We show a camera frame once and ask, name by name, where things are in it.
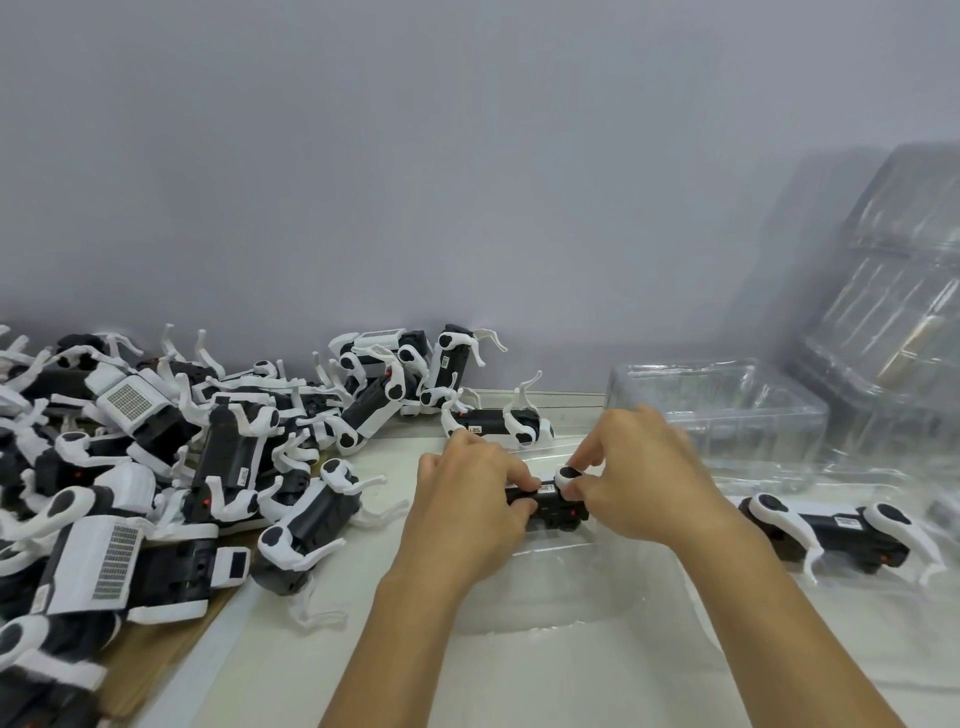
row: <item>quadruped robot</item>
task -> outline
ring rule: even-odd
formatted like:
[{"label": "quadruped robot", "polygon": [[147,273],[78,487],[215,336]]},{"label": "quadruped robot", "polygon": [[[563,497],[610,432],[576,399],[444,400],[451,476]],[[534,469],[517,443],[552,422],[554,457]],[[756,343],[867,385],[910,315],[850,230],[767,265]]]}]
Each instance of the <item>quadruped robot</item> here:
[{"label": "quadruped robot", "polygon": [[[204,339],[187,360],[168,326],[162,356],[137,364],[111,333],[0,350],[0,724],[95,725],[97,655],[123,622],[199,618],[249,574],[302,594],[349,524],[405,513],[364,509],[383,478],[346,460],[312,476],[322,446],[304,423],[353,403],[336,377],[288,378],[282,361],[229,375]],[[255,528],[253,553],[218,541]]]}]

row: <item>table surface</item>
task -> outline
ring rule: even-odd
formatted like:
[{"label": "table surface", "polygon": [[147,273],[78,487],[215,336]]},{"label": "table surface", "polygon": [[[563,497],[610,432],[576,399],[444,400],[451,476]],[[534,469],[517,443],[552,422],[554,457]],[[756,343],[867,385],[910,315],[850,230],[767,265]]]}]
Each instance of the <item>table surface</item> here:
[{"label": "table surface", "polygon": [[[439,452],[444,442],[373,440],[351,461],[361,477],[385,473],[388,483],[366,492],[365,504],[377,511],[412,497],[420,454]],[[401,529],[400,522],[382,531],[351,529],[347,547],[315,572],[311,606],[347,610],[343,630],[304,632],[289,620],[283,599],[252,581],[245,584],[133,725],[314,728],[359,638]],[[658,560],[658,569],[669,569],[661,554],[650,558]],[[669,608],[673,597],[662,591],[641,599],[642,619],[652,619],[655,627],[614,617],[507,634],[455,633],[431,725],[749,726],[728,671],[690,668],[703,657],[699,643],[678,645],[698,623],[678,621],[692,610]],[[644,640],[652,632],[658,644]],[[678,654],[685,657],[678,660]],[[576,691],[564,689],[570,685]],[[914,728],[956,725],[960,694],[881,689]]]}]

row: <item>finger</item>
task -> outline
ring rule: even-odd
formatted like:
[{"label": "finger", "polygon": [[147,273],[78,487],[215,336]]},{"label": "finger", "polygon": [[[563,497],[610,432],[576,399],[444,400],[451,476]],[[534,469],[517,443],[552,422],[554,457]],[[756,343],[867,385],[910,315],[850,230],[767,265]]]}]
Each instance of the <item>finger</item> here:
[{"label": "finger", "polygon": [[602,479],[596,475],[581,475],[563,486],[563,488],[560,489],[560,493],[566,500],[582,500],[583,502],[587,502],[590,499],[590,495],[596,488],[600,487],[601,483]]},{"label": "finger", "polygon": [[417,464],[417,482],[419,483],[422,479],[429,478],[435,470],[437,470],[437,464],[440,462],[440,455],[437,455],[433,452],[425,452],[420,456],[420,462]]},{"label": "finger", "polygon": [[521,491],[533,493],[542,483],[538,477],[530,475],[530,469],[527,464],[520,460],[516,455],[511,455],[504,450],[500,451],[504,460],[504,467],[507,471],[507,482],[513,483]]},{"label": "finger", "polygon": [[485,442],[485,440],[480,437],[480,435],[461,427],[450,435],[450,439],[446,441],[446,445],[444,446],[444,452],[447,452],[449,449],[464,448],[467,445],[476,445],[482,442]]},{"label": "finger", "polygon": [[537,513],[537,508],[537,502],[528,497],[519,498],[510,504],[510,510],[516,521],[517,530],[521,534],[526,530],[530,517]]},{"label": "finger", "polygon": [[570,455],[566,464],[578,471],[584,471],[591,465],[600,465],[603,462],[603,443],[600,440],[600,427],[595,427],[580,443],[580,447]]}]

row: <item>black circular motor cap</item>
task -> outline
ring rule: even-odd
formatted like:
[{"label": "black circular motor cap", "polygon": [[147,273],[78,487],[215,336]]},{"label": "black circular motor cap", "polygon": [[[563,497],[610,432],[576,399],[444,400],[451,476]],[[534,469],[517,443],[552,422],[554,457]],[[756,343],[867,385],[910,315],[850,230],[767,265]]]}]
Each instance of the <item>black circular motor cap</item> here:
[{"label": "black circular motor cap", "polygon": [[760,502],[760,505],[762,505],[764,508],[769,508],[771,511],[781,511],[782,513],[786,513],[787,511],[790,510],[785,505],[783,505],[783,503],[780,501],[778,497],[773,497],[767,494],[763,494],[762,496],[759,497],[758,500]]},{"label": "black circular motor cap", "polygon": [[6,655],[20,644],[23,638],[23,627],[19,624],[8,624],[0,629],[0,655]]},{"label": "black circular motor cap", "polygon": [[67,508],[73,505],[73,501],[77,499],[77,495],[73,491],[63,491],[58,493],[54,497],[54,502],[50,504],[49,510],[47,510],[48,516],[56,516],[57,513],[63,513]]},{"label": "black circular motor cap", "polygon": [[268,528],[266,531],[260,534],[260,541],[262,541],[267,546],[276,546],[276,542],[280,540],[280,535],[283,533],[283,529],[280,526],[275,525],[273,528]]},{"label": "black circular motor cap", "polygon": [[889,503],[880,503],[880,505],[876,507],[876,510],[880,512],[881,516],[885,516],[891,521],[896,521],[897,523],[906,523],[907,525],[910,525],[911,523],[910,519],[903,515],[903,511],[901,511],[899,508],[895,508]]}]

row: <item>clear plastic tray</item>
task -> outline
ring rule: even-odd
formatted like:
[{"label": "clear plastic tray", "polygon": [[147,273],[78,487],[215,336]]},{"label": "clear plastic tray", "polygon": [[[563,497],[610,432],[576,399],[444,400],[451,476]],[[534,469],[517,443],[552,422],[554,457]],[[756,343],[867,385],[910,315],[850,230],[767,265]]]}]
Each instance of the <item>clear plastic tray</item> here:
[{"label": "clear plastic tray", "polygon": [[960,145],[897,147],[853,208],[847,226],[856,245],[955,260],[960,256]]},{"label": "clear plastic tray", "polygon": [[[553,477],[582,437],[519,453],[534,475]],[[455,629],[461,634],[516,632],[608,619],[638,598],[628,542],[589,519],[576,531],[529,531],[510,562],[477,584]]]},{"label": "clear plastic tray", "polygon": [[641,403],[683,427],[708,458],[811,460],[828,417],[822,401],[755,359],[614,367],[606,406]]},{"label": "clear plastic tray", "polygon": [[960,278],[869,255],[805,344],[857,389],[929,409],[960,409]]},{"label": "clear plastic tray", "polygon": [[[868,505],[888,502],[922,521],[936,488],[891,470],[826,469],[787,471],[758,464],[728,464],[714,470],[717,486],[729,496],[767,492],[783,497]],[[811,584],[794,565],[810,601],[830,629],[878,683],[960,691],[960,552],[939,539],[949,570],[930,580],[926,592],[914,579],[919,565],[908,557],[899,569],[866,574],[842,555],[828,554],[815,568]],[[699,597],[688,584],[695,602]],[[702,605],[701,624],[719,648]]]},{"label": "clear plastic tray", "polygon": [[807,347],[786,372],[829,406],[825,443],[836,457],[909,468],[911,461],[960,452],[960,411],[911,406],[858,388]]}]

